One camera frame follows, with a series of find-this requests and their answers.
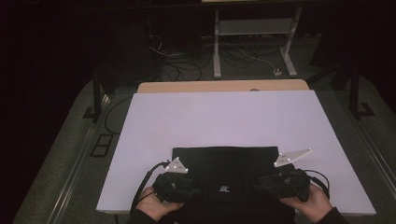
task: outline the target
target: table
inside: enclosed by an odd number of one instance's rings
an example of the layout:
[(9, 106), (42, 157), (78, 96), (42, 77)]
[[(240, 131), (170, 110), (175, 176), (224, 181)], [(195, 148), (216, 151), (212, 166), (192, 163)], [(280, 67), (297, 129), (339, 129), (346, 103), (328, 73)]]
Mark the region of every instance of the table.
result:
[[(331, 201), (340, 212), (375, 214), (315, 92), (302, 80), (255, 82), (215, 81), (207, 87), (204, 82), (142, 84), (131, 102), (96, 209), (128, 213), (146, 172), (170, 160), (173, 147), (277, 146), (279, 152), (312, 147), (314, 152), (294, 165), (329, 178)], [(290, 89), (285, 91), (282, 83)], [(149, 93), (160, 86), (164, 92)], [(159, 173), (163, 170), (157, 169), (148, 185)]]

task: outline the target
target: hand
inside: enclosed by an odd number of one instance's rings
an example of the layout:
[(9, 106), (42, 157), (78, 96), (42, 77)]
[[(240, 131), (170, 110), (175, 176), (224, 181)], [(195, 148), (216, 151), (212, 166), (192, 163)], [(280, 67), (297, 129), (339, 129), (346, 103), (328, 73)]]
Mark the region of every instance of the hand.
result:
[(155, 196), (153, 187), (144, 189), (140, 195), (140, 198), (143, 199), (137, 204), (136, 208), (146, 213), (149, 217), (156, 220), (157, 222), (166, 214), (176, 211), (181, 206), (183, 206), (183, 203), (162, 203)]
[(307, 202), (303, 203), (294, 198), (283, 198), (280, 201), (303, 213), (312, 223), (317, 223), (323, 219), (331, 210), (332, 204), (327, 199), (324, 192), (317, 186), (309, 185), (310, 196)]

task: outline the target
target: wire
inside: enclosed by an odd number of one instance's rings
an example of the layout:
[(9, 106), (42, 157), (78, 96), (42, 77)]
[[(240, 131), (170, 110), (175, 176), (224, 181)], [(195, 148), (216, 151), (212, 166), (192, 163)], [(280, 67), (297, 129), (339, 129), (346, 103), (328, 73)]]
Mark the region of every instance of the wire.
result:
[[(198, 76), (198, 78), (196, 78), (194, 81), (199, 81), (199, 80), (201, 79), (201, 77), (202, 77), (202, 74), (203, 74), (203, 73), (202, 73), (201, 67), (198, 66), (198, 65), (196, 65), (196, 64), (193, 64), (193, 63), (184, 63), (184, 64), (193, 66), (193, 67), (195, 67), (195, 68), (194, 68), (194, 69), (189, 69), (189, 68), (177, 66), (177, 65), (174, 65), (174, 64), (169, 64), (169, 65), (175, 67), (176, 69), (180, 69), (180, 70), (184, 70), (184, 71), (198, 71), (198, 72), (199, 72), (199, 76)], [(182, 81), (188, 81), (188, 80), (185, 80), (185, 79), (183, 78), (183, 74), (181, 74), (181, 80), (182, 80)]]
[(313, 170), (304, 170), (305, 172), (312, 172), (312, 173), (316, 173), (316, 174), (318, 174), (318, 175), (321, 175), (321, 176), (323, 176), (323, 178), (326, 180), (326, 182), (327, 182), (327, 189), (328, 190), (330, 190), (330, 183), (329, 183), (329, 179), (325, 176), (325, 175), (323, 175), (323, 174), (321, 174), (320, 172), (318, 172), (318, 171), (313, 171)]
[(149, 47), (149, 48), (154, 50), (156, 53), (159, 53), (161, 55), (165, 55), (166, 52), (161, 49), (163, 47), (163, 40), (157, 35), (150, 35), (149, 37), (156, 37), (160, 41), (160, 46), (158, 46), (157, 48), (154, 48), (154, 47)]
[(149, 194), (147, 194), (147, 195), (141, 197), (141, 198), (139, 199), (139, 201), (137, 201), (137, 202), (140, 203), (143, 199), (147, 198), (148, 196), (150, 196), (150, 195), (153, 194), (153, 193), (154, 193), (154, 191), (152, 191), (151, 193), (149, 193)]
[(274, 69), (276, 69), (276, 68), (275, 68), (270, 62), (268, 62), (268, 61), (265, 61), (265, 60), (260, 59), (260, 58), (258, 58), (258, 57), (253, 57), (253, 56), (247, 54), (246, 52), (244, 52), (243, 50), (241, 50), (241, 49), (239, 49), (239, 48), (237, 48), (237, 47), (235, 47), (235, 46), (233, 46), (233, 45), (231, 45), (231, 44), (228, 44), (228, 43), (223, 43), (223, 44), (233, 47), (234, 49), (236, 49), (236, 50), (238, 50), (239, 52), (245, 54), (247, 57), (249, 57), (249, 58), (251, 58), (251, 59), (254, 59), (254, 60), (257, 60), (257, 61), (260, 61), (260, 62), (263, 62), (263, 63), (268, 63), (268, 64), (270, 64)]
[[(226, 62), (228, 65), (230, 65), (231, 67), (234, 67), (234, 68), (248, 68), (248, 67), (250, 66), (250, 62), (247, 62), (247, 61), (245, 61), (245, 60), (235, 59), (235, 58), (233, 58), (232, 56), (233, 56), (233, 55), (230, 54), (230, 52), (228, 52), (228, 51), (223, 51), (223, 52), (220, 54), (220, 57), (222, 58), (222, 60), (223, 60), (224, 62)], [(237, 62), (243, 63), (244, 65), (242, 65), (242, 66), (237, 66), (237, 65), (234, 65), (234, 64), (230, 63), (228, 60), (235, 60), (235, 61), (237, 61)]]
[(132, 201), (132, 206), (131, 206), (131, 212), (130, 214), (132, 214), (132, 211), (134, 211), (134, 208), (136, 208), (137, 204), (139, 203), (139, 197), (140, 194), (143, 191), (143, 188), (146, 186), (146, 184), (149, 181), (149, 178), (151, 177), (152, 173), (154, 172), (154, 170), (156, 170), (158, 167), (163, 166), (166, 167), (167, 165), (169, 165), (170, 161), (163, 161), (158, 163), (157, 165), (155, 165), (153, 168), (151, 168), (150, 171), (147, 172), (145, 178), (143, 179), (142, 183), (139, 186), (139, 189), (136, 192), (136, 195), (134, 196), (134, 200)]
[(179, 81), (179, 77), (181, 76), (181, 71), (177, 67), (173, 66), (172, 64), (165, 64), (164, 66), (170, 66), (170, 67), (175, 68), (175, 70), (177, 71), (177, 76), (175, 78), (171, 78), (171, 76), (169, 75), (168, 71), (163, 71), (163, 72), (166, 73), (166, 75), (168, 76), (169, 80), (171, 80), (171, 81)]
[(107, 114), (106, 114), (106, 117), (105, 117), (105, 128), (106, 128), (106, 130), (107, 130), (108, 132), (113, 133), (113, 134), (120, 134), (120, 133), (114, 132), (114, 131), (112, 131), (111, 129), (108, 128), (108, 124), (107, 124), (108, 116), (110, 115), (110, 113), (111, 113), (116, 107), (118, 107), (119, 105), (121, 105), (122, 103), (124, 103), (124, 102), (126, 102), (126, 101), (128, 101), (128, 100), (130, 100), (130, 99), (132, 99), (132, 96), (129, 96), (129, 97), (127, 97), (127, 98), (125, 98), (125, 99), (119, 101), (116, 105), (114, 105), (113, 107), (111, 107), (111, 109), (108, 110), (108, 112), (107, 112)]

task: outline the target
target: sleeve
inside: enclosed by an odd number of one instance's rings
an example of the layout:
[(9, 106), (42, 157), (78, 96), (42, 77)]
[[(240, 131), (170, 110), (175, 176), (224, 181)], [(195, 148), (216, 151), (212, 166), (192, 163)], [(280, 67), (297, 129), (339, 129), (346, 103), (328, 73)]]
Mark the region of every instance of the sleeve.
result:
[(134, 209), (127, 224), (157, 224), (157, 222), (139, 209)]
[(338, 212), (338, 209), (334, 207), (321, 221), (317, 224), (347, 224), (347, 220)]

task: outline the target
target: black cable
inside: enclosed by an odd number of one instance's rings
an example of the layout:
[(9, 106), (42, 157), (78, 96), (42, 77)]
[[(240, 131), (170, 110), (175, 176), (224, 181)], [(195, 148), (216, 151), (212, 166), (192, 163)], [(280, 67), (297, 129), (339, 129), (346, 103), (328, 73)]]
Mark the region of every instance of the black cable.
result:
[(170, 63), (166, 63), (166, 64), (164, 64), (164, 66), (169, 66), (169, 67), (175, 68), (175, 70), (177, 71), (177, 76), (176, 76), (175, 78), (171, 78), (171, 77), (169, 76), (169, 74), (167, 73), (167, 71), (163, 71), (163, 72), (165, 72), (166, 75), (168, 75), (168, 77), (169, 77), (169, 79), (170, 79), (171, 81), (179, 81), (179, 78), (180, 78), (180, 76), (181, 76), (180, 70), (179, 70), (177, 67), (175, 67), (175, 66), (173, 66), (172, 64), (170, 64)]
[(321, 174), (321, 173), (318, 172), (318, 171), (313, 171), (313, 170), (304, 170), (304, 171), (305, 171), (305, 172), (316, 173), (316, 174), (318, 174), (318, 175), (323, 176), (323, 178), (324, 178), (324, 179), (326, 180), (326, 182), (327, 182), (327, 189), (330, 190), (330, 182), (329, 182), (329, 179), (328, 179), (325, 175)]
[(107, 130), (108, 132), (110, 132), (110, 133), (112, 133), (112, 134), (120, 134), (120, 133), (113, 132), (113, 131), (111, 131), (111, 130), (108, 128), (108, 125), (107, 125), (108, 115), (109, 115), (117, 106), (121, 105), (122, 103), (124, 103), (124, 102), (126, 102), (127, 100), (130, 100), (130, 99), (132, 99), (132, 96), (127, 97), (127, 98), (125, 98), (125, 99), (119, 101), (116, 105), (114, 105), (113, 107), (111, 107), (110, 110), (108, 110), (108, 112), (107, 112), (107, 114), (106, 114), (106, 117), (105, 117), (105, 128), (106, 128), (106, 130)]
[(207, 65), (210, 62), (212, 62), (213, 57), (211, 57), (211, 55), (212, 55), (211, 52), (207, 52), (207, 53), (210, 53), (210, 56), (208, 57), (208, 60), (206, 61), (206, 63), (204, 63), (204, 65), (201, 66), (201, 69), (207, 67)]
[[(193, 62), (196, 62), (196, 61), (198, 61), (198, 60), (200, 60), (201, 58), (203, 58), (206, 54), (212, 54), (212, 52), (211, 51), (207, 51), (207, 52), (204, 52), (204, 53), (202, 53), (201, 54), (201, 57), (199, 57), (199, 56), (197, 56), (195, 59), (190, 59), (190, 60), (186, 60), (186, 61), (176, 61), (176, 62), (174, 62), (173, 60), (169, 60), (169, 59), (166, 59), (166, 62), (167, 63), (173, 63), (173, 64), (175, 64), (175, 63), (193, 63)], [(210, 61), (211, 61), (211, 57), (208, 57), (208, 59), (209, 60), (207, 60), (205, 63), (204, 63), (204, 65), (197, 65), (197, 64), (195, 64), (196, 66), (198, 66), (198, 67), (200, 67), (200, 68), (204, 68), (204, 67), (206, 67), (209, 63), (210, 63)]]
[(158, 163), (157, 165), (155, 165), (153, 168), (151, 168), (150, 171), (148, 171), (146, 173), (145, 178), (143, 179), (142, 183), (139, 186), (139, 189), (137, 189), (136, 195), (134, 196), (134, 200), (132, 201), (132, 205), (131, 205), (131, 211), (130, 211), (130, 215), (132, 214), (132, 211), (134, 211), (134, 209), (136, 208), (137, 204), (139, 203), (139, 197), (140, 194), (143, 191), (143, 188), (146, 186), (146, 184), (149, 181), (149, 178), (151, 177), (152, 173), (154, 172), (155, 169), (157, 169), (160, 166), (166, 167), (167, 165), (169, 165), (170, 161), (163, 161)]
[(168, 72), (168, 71), (163, 71), (163, 73), (166, 74), (166, 76), (169, 78), (170, 81), (174, 81), (174, 80), (171, 78), (171, 76), (169, 75), (169, 72)]
[(188, 65), (190, 65), (190, 66), (194, 66), (196, 69), (189, 69), (189, 68), (184, 68), (184, 67), (181, 67), (181, 66), (177, 66), (177, 65), (172, 65), (172, 66), (174, 66), (175, 68), (177, 68), (177, 69), (180, 69), (180, 70), (185, 70), (185, 71), (199, 71), (199, 76), (198, 76), (198, 78), (196, 78), (194, 81), (199, 81), (200, 79), (201, 79), (201, 77), (202, 77), (202, 69), (201, 69), (201, 67), (200, 66), (198, 66), (198, 65), (196, 65), (196, 64), (193, 64), (193, 63), (184, 63), (184, 64), (188, 64)]
[(141, 197), (141, 198), (139, 199), (139, 201), (137, 201), (137, 203), (140, 203), (143, 199), (147, 198), (148, 196), (150, 196), (150, 195), (153, 194), (153, 193), (154, 193), (154, 191), (152, 191), (151, 193), (149, 193), (149, 194), (147, 194), (147, 195)]

